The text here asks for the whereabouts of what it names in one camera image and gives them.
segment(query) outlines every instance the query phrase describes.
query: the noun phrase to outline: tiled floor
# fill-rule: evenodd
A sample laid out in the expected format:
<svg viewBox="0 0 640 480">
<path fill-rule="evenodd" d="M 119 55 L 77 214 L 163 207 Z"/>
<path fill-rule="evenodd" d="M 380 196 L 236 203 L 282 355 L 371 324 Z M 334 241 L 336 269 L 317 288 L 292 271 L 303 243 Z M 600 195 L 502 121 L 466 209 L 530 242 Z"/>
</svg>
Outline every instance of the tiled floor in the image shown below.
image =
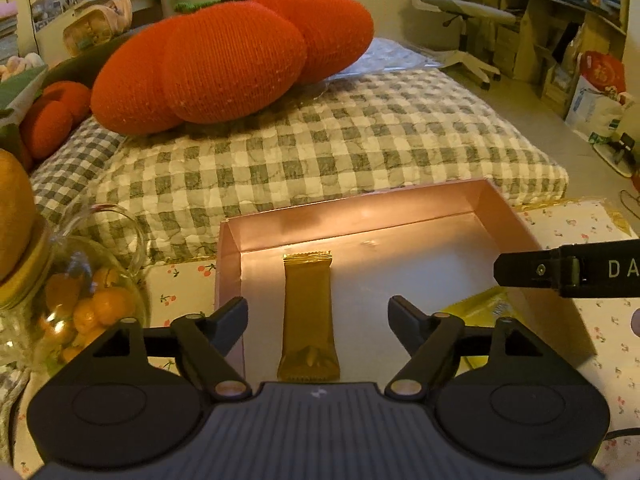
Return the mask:
<svg viewBox="0 0 640 480">
<path fill-rule="evenodd" d="M 489 91 L 484 91 L 461 70 L 453 69 L 447 73 L 489 103 L 530 142 L 567 169 L 568 198 L 605 197 L 640 233 L 640 219 L 623 207 L 619 197 L 622 189 L 628 190 L 632 196 L 638 195 L 631 181 L 612 170 L 588 143 L 575 135 L 559 116 L 537 98 L 530 85 L 503 77 L 501 81 L 493 82 Z M 636 212 L 640 214 L 640 207 L 636 208 Z"/>
</svg>

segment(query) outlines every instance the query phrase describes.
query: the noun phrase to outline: gold snack packet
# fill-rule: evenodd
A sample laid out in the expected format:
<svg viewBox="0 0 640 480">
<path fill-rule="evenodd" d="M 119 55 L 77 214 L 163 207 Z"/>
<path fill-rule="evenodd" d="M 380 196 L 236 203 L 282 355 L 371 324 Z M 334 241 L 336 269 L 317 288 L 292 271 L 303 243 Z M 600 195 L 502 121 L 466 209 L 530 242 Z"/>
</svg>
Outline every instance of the gold snack packet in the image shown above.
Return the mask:
<svg viewBox="0 0 640 480">
<path fill-rule="evenodd" d="M 285 254 L 281 381 L 337 381 L 340 365 L 331 314 L 330 252 Z"/>
<path fill-rule="evenodd" d="M 495 321 L 503 316 L 513 317 L 524 324 L 518 311 L 509 302 L 506 289 L 501 286 L 494 286 L 448 306 L 443 312 L 462 318 L 468 326 L 494 327 Z M 480 368 L 488 361 L 485 356 L 470 356 L 464 359 L 471 368 Z"/>
</svg>

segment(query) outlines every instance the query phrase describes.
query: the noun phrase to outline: gold wrapper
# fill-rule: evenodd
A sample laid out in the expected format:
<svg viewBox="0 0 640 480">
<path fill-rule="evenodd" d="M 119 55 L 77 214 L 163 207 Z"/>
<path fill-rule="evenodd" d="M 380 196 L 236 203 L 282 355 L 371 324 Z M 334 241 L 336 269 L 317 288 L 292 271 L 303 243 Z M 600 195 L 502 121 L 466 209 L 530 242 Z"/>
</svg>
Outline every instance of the gold wrapper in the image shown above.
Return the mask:
<svg viewBox="0 0 640 480">
<path fill-rule="evenodd" d="M 286 254 L 281 381 L 337 381 L 340 365 L 331 314 L 331 253 Z"/>
</svg>

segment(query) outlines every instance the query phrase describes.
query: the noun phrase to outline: black cable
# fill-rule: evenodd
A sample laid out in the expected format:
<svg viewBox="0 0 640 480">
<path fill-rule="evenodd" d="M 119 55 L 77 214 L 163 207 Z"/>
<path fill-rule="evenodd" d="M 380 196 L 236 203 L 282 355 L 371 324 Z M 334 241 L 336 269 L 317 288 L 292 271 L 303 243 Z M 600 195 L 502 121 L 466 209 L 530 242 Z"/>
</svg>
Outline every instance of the black cable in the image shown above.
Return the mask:
<svg viewBox="0 0 640 480">
<path fill-rule="evenodd" d="M 626 430 L 609 431 L 604 436 L 604 440 L 613 440 L 623 436 L 640 436 L 640 428 L 626 428 Z"/>
<path fill-rule="evenodd" d="M 631 193 L 629 193 L 626 189 L 623 189 L 622 191 L 620 191 L 620 202 L 621 204 L 625 207 L 625 209 L 627 211 L 629 211 L 633 216 L 635 216 L 636 218 L 638 218 L 640 220 L 640 216 L 638 215 L 638 213 L 636 213 L 635 211 L 633 211 L 627 204 L 625 204 L 625 201 L 622 200 L 623 196 L 628 196 L 631 200 L 633 200 L 636 205 L 640 208 L 640 196 L 633 196 Z"/>
</svg>

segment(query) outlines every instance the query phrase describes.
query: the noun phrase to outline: screw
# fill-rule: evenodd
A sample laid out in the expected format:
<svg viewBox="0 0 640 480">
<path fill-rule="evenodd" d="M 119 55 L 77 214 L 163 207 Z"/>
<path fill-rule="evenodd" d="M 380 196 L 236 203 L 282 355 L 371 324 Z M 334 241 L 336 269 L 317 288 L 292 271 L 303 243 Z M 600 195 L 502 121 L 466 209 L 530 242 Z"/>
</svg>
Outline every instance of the screw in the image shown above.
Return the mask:
<svg viewBox="0 0 640 480">
<path fill-rule="evenodd" d="M 391 383 L 391 391 L 403 397 L 413 397 L 422 391 L 422 385 L 413 379 L 400 379 Z"/>
<path fill-rule="evenodd" d="M 240 381 L 222 381 L 216 384 L 215 392 L 220 397 L 237 397 L 246 392 L 246 384 Z"/>
</svg>

